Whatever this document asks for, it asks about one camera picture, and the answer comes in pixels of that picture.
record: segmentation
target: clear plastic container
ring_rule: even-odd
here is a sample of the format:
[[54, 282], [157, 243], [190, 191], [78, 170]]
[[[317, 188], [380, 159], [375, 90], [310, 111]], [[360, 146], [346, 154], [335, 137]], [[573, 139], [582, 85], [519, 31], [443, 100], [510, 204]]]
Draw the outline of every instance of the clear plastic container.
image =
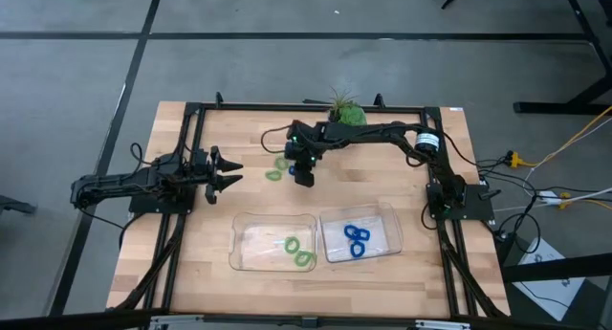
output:
[[[325, 256], [330, 263], [376, 257], [402, 251], [404, 237], [395, 210], [387, 203], [348, 209], [331, 209], [319, 216]], [[361, 240], [364, 252], [351, 254], [353, 240], [344, 234], [347, 225], [370, 231], [368, 240]]]
[[[317, 264], [317, 220], [311, 214], [259, 215], [240, 213], [233, 218], [229, 264], [235, 270], [310, 272]], [[295, 238], [287, 253], [286, 240]], [[300, 253], [300, 261], [295, 257]]]

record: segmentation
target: wooden tabletop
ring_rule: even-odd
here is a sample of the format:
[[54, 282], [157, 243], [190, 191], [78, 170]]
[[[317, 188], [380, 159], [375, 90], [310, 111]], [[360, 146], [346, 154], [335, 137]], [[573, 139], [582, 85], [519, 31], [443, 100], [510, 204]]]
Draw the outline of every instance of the wooden tabletop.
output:
[[[184, 108], [184, 102], [160, 103], [146, 160], [174, 149]], [[473, 159], [463, 110], [441, 108], [441, 112], [445, 131], [462, 153]], [[292, 120], [312, 125], [325, 118], [323, 113], [312, 112], [206, 112], [201, 147], [208, 151], [218, 145], [224, 158], [244, 165], [233, 172], [244, 175], [244, 179], [218, 195], [214, 206], [207, 203], [205, 189], [198, 188], [196, 205], [186, 219], [172, 312], [449, 317], [437, 233], [426, 230], [420, 220], [428, 182], [425, 166], [409, 167], [404, 153], [392, 144], [352, 145], [325, 153], [314, 169], [316, 184], [312, 188], [298, 186], [287, 174], [278, 182], [265, 178], [275, 156], [262, 149], [261, 133]], [[404, 114], [368, 114], [367, 120], [419, 122], [416, 115]], [[284, 136], [284, 132], [271, 133], [266, 143], [270, 149], [282, 149]], [[414, 135], [407, 136], [414, 143]], [[448, 154], [455, 173], [463, 175], [468, 183], [477, 183], [474, 166], [462, 161], [452, 149]], [[236, 271], [229, 264], [230, 229], [238, 213], [310, 213], [318, 217], [326, 209], [381, 202], [390, 204], [399, 218], [404, 234], [401, 253], [329, 263], [319, 243], [317, 265], [309, 273]], [[108, 306], [123, 301], [149, 268], [160, 220], [160, 214], [146, 214], [126, 232]], [[462, 224], [474, 277], [496, 306], [509, 314], [491, 234], [479, 222]], [[448, 233], [452, 235], [449, 224]], [[456, 272], [454, 276], [460, 310], [467, 313], [461, 278]], [[162, 271], [154, 305], [161, 304], [164, 282]]]

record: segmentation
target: floor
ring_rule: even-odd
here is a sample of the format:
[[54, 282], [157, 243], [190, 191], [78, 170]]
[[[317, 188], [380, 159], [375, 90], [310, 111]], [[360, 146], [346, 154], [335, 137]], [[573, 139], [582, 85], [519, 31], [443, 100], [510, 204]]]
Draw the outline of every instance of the floor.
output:
[[[0, 0], [0, 31], [139, 32], [151, 0]], [[153, 32], [575, 33], [566, 0], [161, 0]], [[612, 31], [597, 0], [580, 0], [604, 48]], [[77, 212], [69, 185], [91, 173], [121, 94], [136, 40], [0, 39], [0, 194], [36, 203], [35, 216], [0, 217], [0, 319], [44, 315]], [[160, 100], [300, 102], [330, 86], [371, 103], [464, 107], [478, 159], [514, 149], [531, 161], [565, 143], [591, 117], [517, 115], [518, 100], [566, 101], [603, 74], [580, 44], [368, 40], [149, 41], [109, 173], [131, 170], [132, 142], [146, 145]], [[612, 95], [599, 100], [610, 103]], [[567, 149], [532, 177], [537, 187], [609, 187], [612, 126]], [[510, 171], [524, 176], [527, 170]], [[528, 202], [502, 188], [497, 209]], [[591, 204], [536, 209], [544, 239], [565, 256], [612, 247], [608, 210]], [[127, 201], [96, 215], [124, 223]], [[503, 220], [512, 213], [498, 213]], [[104, 308], [118, 231], [94, 222], [67, 313]], [[521, 237], [535, 231], [525, 226]], [[607, 279], [593, 279], [603, 288]]]

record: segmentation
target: green ring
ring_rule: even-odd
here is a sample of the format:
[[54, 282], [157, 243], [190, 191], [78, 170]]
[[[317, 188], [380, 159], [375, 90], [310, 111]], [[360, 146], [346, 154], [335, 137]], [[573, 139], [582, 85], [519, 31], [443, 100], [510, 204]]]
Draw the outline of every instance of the green ring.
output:
[[[291, 245], [292, 243], [295, 243], [294, 249], [289, 248], [289, 245]], [[298, 250], [299, 250], [299, 240], [297, 240], [297, 238], [295, 237], [287, 237], [287, 239], [285, 239], [285, 252], [294, 254], [294, 253], [297, 253]]]
[[274, 166], [283, 171], [289, 168], [289, 162], [287, 162], [287, 160], [283, 157], [276, 157], [274, 160]]
[[297, 253], [295, 255], [294, 262], [295, 262], [296, 266], [298, 266], [298, 267], [305, 267], [305, 266], [307, 266], [310, 263], [310, 261], [313, 258], [315, 258], [315, 256], [312, 253], [309, 253], [309, 252], [299, 252], [299, 253]]
[[266, 178], [269, 181], [278, 182], [283, 177], [283, 174], [278, 170], [270, 170], [266, 172]]

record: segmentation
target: yellow cable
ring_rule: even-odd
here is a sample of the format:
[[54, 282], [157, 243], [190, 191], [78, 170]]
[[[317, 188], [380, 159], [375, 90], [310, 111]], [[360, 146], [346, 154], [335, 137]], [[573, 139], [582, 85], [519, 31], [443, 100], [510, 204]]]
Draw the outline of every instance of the yellow cable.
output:
[[604, 202], [600, 202], [600, 201], [596, 201], [596, 200], [581, 200], [581, 201], [584, 201], [584, 202], [589, 202], [589, 203], [592, 203], [592, 204], [596, 204], [596, 205], [598, 205], [598, 206], [602, 206], [602, 207], [604, 207], [605, 209], [610, 209], [610, 210], [612, 210], [612, 207], [610, 207], [610, 206], [606, 205]]
[[580, 130], [580, 132], [578, 132], [576, 135], [574, 135], [572, 137], [572, 139], [570, 139], [567, 143], [565, 143], [562, 147], [560, 147], [558, 150], [556, 150], [555, 152], [549, 154], [546, 156], [546, 158], [542, 159], [542, 161], [540, 161], [539, 163], [528, 163], [528, 162], [524, 162], [524, 161], [520, 161], [520, 165], [525, 165], [525, 166], [530, 166], [530, 167], [535, 167], [538, 166], [540, 164], [546, 163], [548, 161], [550, 161], [551, 159], [555, 158], [555, 156], [557, 155], [557, 153], [563, 149], [565, 149], [567, 146], [569, 146], [570, 144], [572, 144], [580, 135], [582, 135], [582, 133], [584, 133], [588, 128], [591, 127], [591, 125], [595, 124], [595, 122], [597, 122], [600, 118], [602, 118], [603, 116], [605, 116], [605, 114], [607, 114], [608, 112], [612, 111], [612, 106], [608, 106], [607, 109], [605, 109], [605, 111], [603, 111], [602, 113], [600, 113], [597, 117], [595, 117], [592, 121], [590, 121], [588, 124], [586, 124], [584, 126], [584, 128], [582, 128], [582, 130]]

